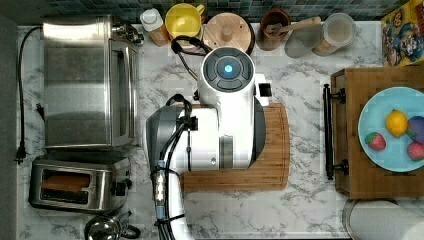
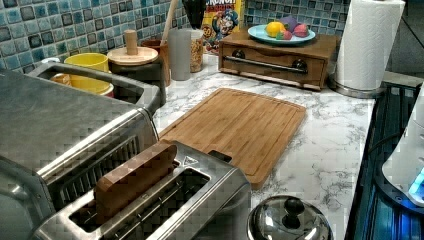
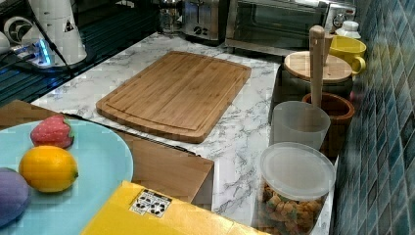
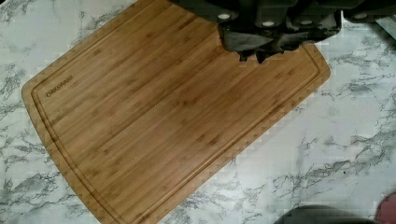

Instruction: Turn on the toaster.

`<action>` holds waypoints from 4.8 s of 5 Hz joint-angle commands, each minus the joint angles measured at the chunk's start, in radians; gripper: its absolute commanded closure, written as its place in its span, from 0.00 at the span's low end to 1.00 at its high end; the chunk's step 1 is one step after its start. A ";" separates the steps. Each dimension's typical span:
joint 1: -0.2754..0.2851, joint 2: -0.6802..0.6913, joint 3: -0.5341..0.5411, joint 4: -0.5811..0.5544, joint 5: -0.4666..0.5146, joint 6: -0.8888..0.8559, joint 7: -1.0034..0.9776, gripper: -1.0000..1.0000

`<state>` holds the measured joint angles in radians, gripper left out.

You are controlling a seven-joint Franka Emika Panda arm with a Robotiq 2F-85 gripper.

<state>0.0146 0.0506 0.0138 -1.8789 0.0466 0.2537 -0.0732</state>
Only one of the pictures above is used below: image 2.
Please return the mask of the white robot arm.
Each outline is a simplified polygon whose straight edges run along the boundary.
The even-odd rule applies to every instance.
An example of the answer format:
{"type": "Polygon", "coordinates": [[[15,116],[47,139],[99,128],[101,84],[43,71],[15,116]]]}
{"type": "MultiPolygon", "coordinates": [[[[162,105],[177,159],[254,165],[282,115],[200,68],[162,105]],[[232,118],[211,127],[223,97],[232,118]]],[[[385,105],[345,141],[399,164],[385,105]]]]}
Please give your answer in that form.
{"type": "Polygon", "coordinates": [[[388,182],[422,207],[424,167],[424,95],[420,87],[408,124],[395,150],[382,166],[388,182]]]}

